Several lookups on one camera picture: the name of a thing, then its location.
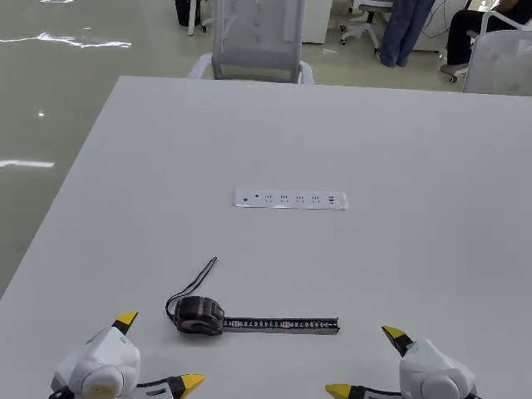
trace office chair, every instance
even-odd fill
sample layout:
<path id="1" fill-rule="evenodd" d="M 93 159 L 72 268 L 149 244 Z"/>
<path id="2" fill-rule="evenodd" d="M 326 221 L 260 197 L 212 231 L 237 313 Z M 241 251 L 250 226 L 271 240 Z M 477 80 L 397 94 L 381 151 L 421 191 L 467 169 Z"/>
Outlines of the office chair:
<path id="1" fill-rule="evenodd" d="M 478 36 L 463 92 L 532 96 L 532 32 Z"/>
<path id="2" fill-rule="evenodd" d="M 201 2 L 198 1 L 198 2 L 195 2 L 193 0 L 190 0 L 190 9 L 189 9 L 189 28 L 187 30 L 187 34 L 189 36 L 193 36 L 194 35 L 194 30 L 195 30 L 195 20 L 197 19 L 196 17 L 196 10 L 197 10 L 197 7 L 201 5 Z M 199 27 L 202 31 L 202 33 L 206 33 L 207 32 L 207 26 L 208 25 L 212 25 L 213 23 L 213 18 L 206 18 L 206 19 L 201 19 L 199 21 Z"/>
<path id="3" fill-rule="evenodd" d="M 214 51 L 204 54 L 188 78 L 212 64 L 214 79 L 314 83 L 301 61 L 304 0 L 215 0 Z"/>
<path id="4" fill-rule="evenodd" d="M 514 21 L 513 19 L 509 19 L 508 17 L 505 17 L 500 12 L 488 11 L 482 17 L 482 25 L 480 26 L 480 32 L 467 31 L 467 35 L 475 41 L 479 35 L 483 35 L 484 33 L 487 33 L 488 22 L 490 18 L 493 18 L 493 17 L 500 19 L 503 22 L 506 22 L 508 25 L 514 27 L 518 31 L 532 31 L 532 19 L 530 19 L 526 24 L 520 24 Z M 459 76 L 467 74 L 468 69 L 469 67 L 466 67 L 466 68 L 460 69 L 459 71 L 456 71 L 453 75 L 451 75 L 450 81 L 453 83 L 456 83 Z"/>
<path id="5" fill-rule="evenodd" d="M 359 0 L 353 4 L 354 7 L 357 6 L 357 9 L 367 12 L 366 21 L 358 21 L 356 18 L 350 20 L 347 25 L 340 25 L 340 31 L 345 32 L 340 39 L 340 44 L 342 46 L 347 45 L 348 37 L 360 38 L 363 32 L 367 32 L 370 38 L 373 41 L 373 46 L 375 51 L 379 48 L 379 41 L 377 39 L 377 34 L 375 33 L 375 23 L 373 18 L 375 14 L 382 14 L 384 12 L 392 12 L 393 1 L 392 0 Z"/>

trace shiny floor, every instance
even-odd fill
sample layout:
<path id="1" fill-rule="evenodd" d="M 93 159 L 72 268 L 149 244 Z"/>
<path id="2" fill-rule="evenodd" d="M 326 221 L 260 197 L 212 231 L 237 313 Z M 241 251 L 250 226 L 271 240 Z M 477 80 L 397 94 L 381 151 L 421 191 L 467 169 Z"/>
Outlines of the shiny floor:
<path id="1" fill-rule="evenodd" d="M 333 29 L 325 45 L 303 47 L 316 83 L 461 89 L 437 72 L 435 53 L 414 53 L 406 68 L 389 69 L 368 37 L 338 42 Z M 117 77 L 183 77 L 211 46 L 208 33 L 186 36 L 174 0 L 2 1 L 0 295 Z"/>

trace power strip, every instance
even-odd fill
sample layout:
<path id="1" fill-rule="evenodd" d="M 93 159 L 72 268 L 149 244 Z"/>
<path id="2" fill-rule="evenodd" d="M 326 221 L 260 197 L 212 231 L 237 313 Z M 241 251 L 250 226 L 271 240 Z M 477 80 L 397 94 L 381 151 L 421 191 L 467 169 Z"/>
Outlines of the power strip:
<path id="1" fill-rule="evenodd" d="M 236 189 L 234 191 L 234 206 L 346 210 L 347 196 L 339 191 Z"/>

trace table surface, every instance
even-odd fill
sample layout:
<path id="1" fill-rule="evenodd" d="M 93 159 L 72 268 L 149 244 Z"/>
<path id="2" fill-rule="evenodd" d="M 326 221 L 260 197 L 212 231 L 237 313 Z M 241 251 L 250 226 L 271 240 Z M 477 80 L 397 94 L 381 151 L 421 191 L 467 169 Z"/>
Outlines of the table surface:
<path id="1" fill-rule="evenodd" d="M 3 397 L 120 313 L 141 380 L 192 395 L 327 398 L 398 389 L 382 324 L 467 365 L 486 399 L 532 389 L 532 99 L 122 77 L 0 302 Z M 341 190 L 348 211 L 237 209 L 235 187 Z M 179 335 L 198 293 L 228 315 L 339 316 L 337 336 Z"/>

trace yellow fingertip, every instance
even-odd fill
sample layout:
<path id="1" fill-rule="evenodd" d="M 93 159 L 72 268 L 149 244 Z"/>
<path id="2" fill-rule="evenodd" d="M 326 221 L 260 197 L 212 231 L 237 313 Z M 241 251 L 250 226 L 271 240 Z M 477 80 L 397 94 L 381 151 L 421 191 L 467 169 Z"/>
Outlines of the yellow fingertip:
<path id="1" fill-rule="evenodd" d="M 119 317 L 117 317 L 116 321 L 122 322 L 129 326 L 131 323 L 133 323 L 133 320 L 135 320 L 137 314 L 139 313 L 138 312 L 124 313 L 124 314 L 121 314 Z"/>
<path id="2" fill-rule="evenodd" d="M 348 399 L 351 386 L 348 384 L 326 385 L 325 391 L 329 392 L 334 399 Z"/>
<path id="3" fill-rule="evenodd" d="M 185 374 L 181 376 L 183 385 L 185 385 L 185 392 L 181 395 L 181 399 L 185 399 L 189 393 L 191 393 L 203 380 L 205 376 L 201 374 Z"/>
<path id="4" fill-rule="evenodd" d="M 386 333 L 388 337 L 391 337 L 392 339 L 396 339 L 400 337 L 401 335 L 406 335 L 406 333 L 399 328 L 390 327 L 390 326 L 382 326 L 382 331 Z"/>

